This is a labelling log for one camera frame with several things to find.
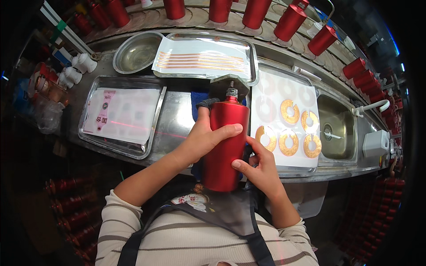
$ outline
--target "striped shirt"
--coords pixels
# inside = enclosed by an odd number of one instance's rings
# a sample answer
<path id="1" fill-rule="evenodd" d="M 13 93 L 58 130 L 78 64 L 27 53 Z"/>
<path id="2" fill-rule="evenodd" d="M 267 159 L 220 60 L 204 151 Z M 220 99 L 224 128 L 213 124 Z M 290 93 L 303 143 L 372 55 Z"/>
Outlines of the striped shirt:
<path id="1" fill-rule="evenodd" d="M 132 233 L 141 229 L 142 210 L 114 194 L 105 197 L 95 266 L 117 265 L 121 249 Z M 259 230 L 275 265 L 318 265 L 302 219 L 276 229 L 256 214 Z M 247 241 L 181 211 L 160 215 L 150 225 L 139 246 L 136 265 L 256 266 Z"/>

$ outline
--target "fingernail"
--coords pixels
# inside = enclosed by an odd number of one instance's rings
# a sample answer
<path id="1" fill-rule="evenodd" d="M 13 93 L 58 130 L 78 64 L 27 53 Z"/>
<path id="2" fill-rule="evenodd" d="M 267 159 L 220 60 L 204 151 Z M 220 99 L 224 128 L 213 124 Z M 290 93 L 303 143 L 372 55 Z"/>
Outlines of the fingernail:
<path id="1" fill-rule="evenodd" d="M 234 124 L 235 130 L 237 132 L 241 132 L 242 131 L 242 125 L 241 124 Z"/>
<path id="2" fill-rule="evenodd" d="M 239 161 L 235 160 L 235 161 L 232 162 L 231 165 L 232 165 L 233 168 L 238 168 L 238 167 L 241 166 L 241 163 Z"/>

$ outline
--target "hand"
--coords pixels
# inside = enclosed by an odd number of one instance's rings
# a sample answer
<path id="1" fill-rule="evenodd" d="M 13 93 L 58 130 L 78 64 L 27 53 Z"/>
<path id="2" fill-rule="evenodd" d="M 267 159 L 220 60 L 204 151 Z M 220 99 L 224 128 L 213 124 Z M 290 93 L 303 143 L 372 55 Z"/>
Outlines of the hand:
<path id="1" fill-rule="evenodd" d="M 247 136 L 247 143 L 256 155 L 248 159 L 250 164 L 243 160 L 234 160 L 232 167 L 243 173 L 271 201 L 281 197 L 285 190 L 278 177 L 273 153 L 252 137 Z M 257 163 L 259 165 L 256 168 L 251 167 Z"/>
<path id="2" fill-rule="evenodd" d="M 190 165 L 211 151 L 222 140 L 235 137 L 242 132 L 241 124 L 223 126 L 215 131 L 210 128 L 209 109 L 198 108 L 198 119 L 184 142 L 174 151 L 182 163 Z"/>

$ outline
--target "black apron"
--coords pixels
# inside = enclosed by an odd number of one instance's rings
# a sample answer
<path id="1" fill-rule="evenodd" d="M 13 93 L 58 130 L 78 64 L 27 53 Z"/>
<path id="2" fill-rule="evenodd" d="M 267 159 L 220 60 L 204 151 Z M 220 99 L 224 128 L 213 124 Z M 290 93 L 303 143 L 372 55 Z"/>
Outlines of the black apron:
<path id="1" fill-rule="evenodd" d="M 247 240 L 250 251 L 259 266 L 275 265 L 272 255 L 260 234 L 254 216 L 255 200 L 252 191 L 215 192 L 202 184 L 190 183 L 186 193 L 166 201 L 148 219 L 145 227 L 127 240 L 121 250 L 118 266 L 136 265 L 138 249 L 149 230 L 149 225 L 161 214 L 179 210 L 206 223 L 228 230 Z"/>

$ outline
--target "white paper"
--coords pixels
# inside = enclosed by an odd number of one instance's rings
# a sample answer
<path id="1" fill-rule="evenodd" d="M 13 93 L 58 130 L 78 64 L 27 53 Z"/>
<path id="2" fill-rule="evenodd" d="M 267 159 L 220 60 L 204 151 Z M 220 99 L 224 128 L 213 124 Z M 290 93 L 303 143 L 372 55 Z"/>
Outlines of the white paper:
<path id="1" fill-rule="evenodd" d="M 307 134 L 301 123 L 304 111 L 313 112 L 319 119 L 315 88 L 285 78 L 280 72 L 272 69 L 259 70 L 259 75 L 259 83 L 252 87 L 250 135 L 255 137 L 256 130 L 260 126 L 269 126 L 277 139 L 276 147 L 272 151 L 277 166 L 316 167 L 318 157 L 308 158 L 303 151 L 303 141 Z M 281 115 L 280 106 L 286 99 L 292 100 L 293 104 L 297 104 L 299 108 L 299 120 L 294 125 L 287 123 Z M 285 156 L 279 148 L 279 137 L 285 129 L 293 130 L 299 139 L 298 150 L 292 156 Z M 315 134 L 320 135 L 320 127 Z"/>
<path id="2" fill-rule="evenodd" d="M 100 131 L 96 118 L 104 103 L 104 90 L 115 90 Z M 160 91 L 158 89 L 98 88 L 90 99 L 84 133 L 144 145 L 148 141 Z"/>
<path id="3" fill-rule="evenodd" d="M 200 74 L 210 78 L 235 74 L 250 80 L 250 48 L 212 39 L 173 41 L 163 38 L 152 70 L 168 74 Z"/>

